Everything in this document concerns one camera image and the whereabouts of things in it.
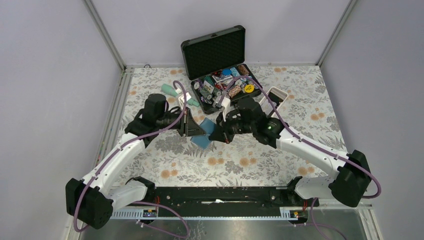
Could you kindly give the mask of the blue leather card holder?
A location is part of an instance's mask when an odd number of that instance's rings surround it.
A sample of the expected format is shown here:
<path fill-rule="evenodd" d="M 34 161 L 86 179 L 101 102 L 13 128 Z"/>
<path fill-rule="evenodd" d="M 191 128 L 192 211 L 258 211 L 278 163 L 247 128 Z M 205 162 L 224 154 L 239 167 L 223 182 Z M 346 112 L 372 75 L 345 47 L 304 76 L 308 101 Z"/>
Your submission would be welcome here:
<path fill-rule="evenodd" d="M 206 149 L 212 142 L 209 140 L 209 136 L 214 132 L 216 124 L 209 118 L 205 118 L 199 126 L 204 133 L 191 137 L 190 141 L 196 146 Z"/>

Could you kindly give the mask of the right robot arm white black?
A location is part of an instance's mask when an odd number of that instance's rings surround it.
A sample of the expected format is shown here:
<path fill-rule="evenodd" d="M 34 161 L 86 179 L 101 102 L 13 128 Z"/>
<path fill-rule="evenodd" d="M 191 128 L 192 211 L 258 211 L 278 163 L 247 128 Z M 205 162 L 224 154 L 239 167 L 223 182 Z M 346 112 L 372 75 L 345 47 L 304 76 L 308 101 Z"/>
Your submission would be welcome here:
<path fill-rule="evenodd" d="M 252 134 L 259 143 L 286 151 L 309 161 L 326 173 L 325 177 L 299 177 L 291 181 L 294 188 L 287 191 L 287 201 L 293 206 L 306 199 L 335 199 L 345 206 L 355 208 L 362 199 L 372 177 L 364 153 L 336 151 L 301 134 L 282 122 L 277 116 L 269 116 L 261 105 L 251 98 L 238 102 L 236 109 L 220 113 L 216 125 L 208 137 L 211 141 L 229 144 L 235 135 Z"/>

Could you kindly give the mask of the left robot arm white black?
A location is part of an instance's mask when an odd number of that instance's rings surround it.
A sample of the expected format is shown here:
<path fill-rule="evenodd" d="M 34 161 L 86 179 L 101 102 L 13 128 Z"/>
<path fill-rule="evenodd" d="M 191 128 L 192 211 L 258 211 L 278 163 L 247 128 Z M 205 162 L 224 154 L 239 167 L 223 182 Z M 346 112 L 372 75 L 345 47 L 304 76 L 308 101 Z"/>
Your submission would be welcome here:
<path fill-rule="evenodd" d="M 186 106 L 169 108 L 164 95 L 153 93 L 127 125 L 117 145 L 82 179 L 70 179 L 65 186 L 66 211 L 73 216 L 74 229 L 78 221 L 88 227 L 102 228 L 113 211 L 139 201 L 148 206 L 155 200 L 154 183 L 141 178 L 130 180 L 124 187 L 112 189 L 118 175 L 130 161 L 143 152 L 161 133 L 176 130 L 181 137 L 205 135 Z"/>

